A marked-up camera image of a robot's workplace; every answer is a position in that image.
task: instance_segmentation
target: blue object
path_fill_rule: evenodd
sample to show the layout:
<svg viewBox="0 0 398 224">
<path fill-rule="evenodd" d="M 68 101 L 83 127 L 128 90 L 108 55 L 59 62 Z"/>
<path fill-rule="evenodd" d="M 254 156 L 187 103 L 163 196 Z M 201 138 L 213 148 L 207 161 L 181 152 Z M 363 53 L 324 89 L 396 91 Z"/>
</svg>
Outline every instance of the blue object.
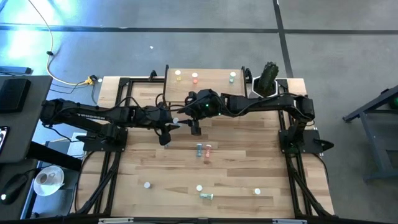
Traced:
<svg viewBox="0 0 398 224">
<path fill-rule="evenodd" d="M 197 157 L 201 157 L 201 144 L 197 144 Z"/>
</svg>

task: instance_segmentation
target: gray floor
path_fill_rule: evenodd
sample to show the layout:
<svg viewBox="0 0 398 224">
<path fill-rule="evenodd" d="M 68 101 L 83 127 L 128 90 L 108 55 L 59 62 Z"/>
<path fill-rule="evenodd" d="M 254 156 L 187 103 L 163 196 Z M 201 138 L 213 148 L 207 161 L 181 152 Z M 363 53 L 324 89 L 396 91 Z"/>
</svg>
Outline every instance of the gray floor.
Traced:
<svg viewBox="0 0 398 224">
<path fill-rule="evenodd" d="M 52 25 L 103 27 L 277 28 L 271 0 L 222 1 L 34 1 Z M 393 0 L 279 0 L 286 29 L 398 29 Z M 9 0 L 0 22 L 42 24 L 25 0 Z M 168 63 L 178 68 L 249 67 L 259 75 L 267 61 L 286 77 L 278 34 L 182 34 L 54 32 L 56 76 L 77 82 L 89 75 L 160 74 Z M 337 215 L 398 222 L 398 181 L 365 184 L 376 170 L 360 121 L 341 117 L 385 88 L 398 84 L 396 35 L 287 35 L 295 78 L 304 78 L 315 102 L 322 138 L 335 143 L 325 153 L 330 192 Z M 0 64 L 27 66 L 45 75 L 50 47 L 47 32 L 0 31 Z M 90 87 L 49 99 L 91 102 Z M 76 129 L 57 127 L 72 136 Z M 38 128 L 37 142 L 57 139 Z"/>
</svg>

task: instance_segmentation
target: table leg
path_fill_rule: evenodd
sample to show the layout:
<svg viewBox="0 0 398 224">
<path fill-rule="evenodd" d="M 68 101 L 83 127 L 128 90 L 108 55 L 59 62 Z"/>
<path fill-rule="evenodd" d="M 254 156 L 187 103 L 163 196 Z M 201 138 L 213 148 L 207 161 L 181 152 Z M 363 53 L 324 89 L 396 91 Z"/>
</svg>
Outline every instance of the table leg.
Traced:
<svg viewBox="0 0 398 224">
<path fill-rule="evenodd" d="M 80 171 L 81 167 L 80 159 L 57 152 L 47 146 L 43 146 L 33 141 L 30 144 L 30 148 L 26 157 L 48 162 L 75 171 Z"/>
</svg>

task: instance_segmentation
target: yellow cable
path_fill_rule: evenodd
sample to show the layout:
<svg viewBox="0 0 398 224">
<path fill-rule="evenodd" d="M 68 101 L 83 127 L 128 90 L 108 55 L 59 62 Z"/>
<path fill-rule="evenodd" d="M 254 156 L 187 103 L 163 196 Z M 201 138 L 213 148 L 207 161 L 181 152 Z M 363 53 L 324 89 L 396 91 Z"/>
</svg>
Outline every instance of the yellow cable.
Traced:
<svg viewBox="0 0 398 224">
<path fill-rule="evenodd" d="M 53 45 L 54 45 L 54 37 L 53 37 L 53 35 L 52 35 L 51 29 L 50 29 L 49 25 L 47 24 L 47 21 L 44 19 L 44 17 L 43 17 L 42 14 L 39 12 L 39 10 L 37 10 L 37 8 L 35 7 L 35 5 L 33 5 L 33 3 L 32 3 L 30 0 L 28 0 L 28 1 L 29 1 L 30 4 L 33 6 L 33 8 L 36 10 L 36 12 L 39 14 L 39 16 L 43 19 L 45 25 L 47 26 L 47 29 L 48 29 L 49 32 L 50 32 L 50 35 L 51 35 L 51 49 L 50 49 L 50 51 L 52 52 Z M 82 83 L 70 83 L 70 82 L 66 82 L 66 81 L 63 81 L 63 80 L 61 80 L 61 79 L 55 77 L 55 76 L 50 72 L 50 55 L 49 55 L 49 57 L 47 58 L 47 64 L 46 64 L 45 67 L 46 67 L 46 69 L 47 69 L 47 73 L 48 73 L 53 79 L 55 79 L 55 80 L 58 81 L 58 82 L 64 83 L 64 84 L 66 84 L 66 85 L 74 85 L 74 86 L 75 86 L 75 85 L 85 85 L 86 82 L 87 82 L 87 80 L 86 80 L 85 82 L 82 82 Z"/>
</svg>

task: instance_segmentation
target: green object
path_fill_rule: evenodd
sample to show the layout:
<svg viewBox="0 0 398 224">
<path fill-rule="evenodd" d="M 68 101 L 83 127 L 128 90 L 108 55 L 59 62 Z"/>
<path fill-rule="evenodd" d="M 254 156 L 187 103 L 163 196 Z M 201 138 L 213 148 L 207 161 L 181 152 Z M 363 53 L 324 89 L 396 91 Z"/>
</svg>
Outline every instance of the green object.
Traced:
<svg viewBox="0 0 398 224">
<path fill-rule="evenodd" d="M 254 91 L 263 97 L 267 97 L 275 92 L 274 81 L 278 75 L 279 68 L 274 62 L 267 62 L 258 82 L 254 83 Z"/>
</svg>

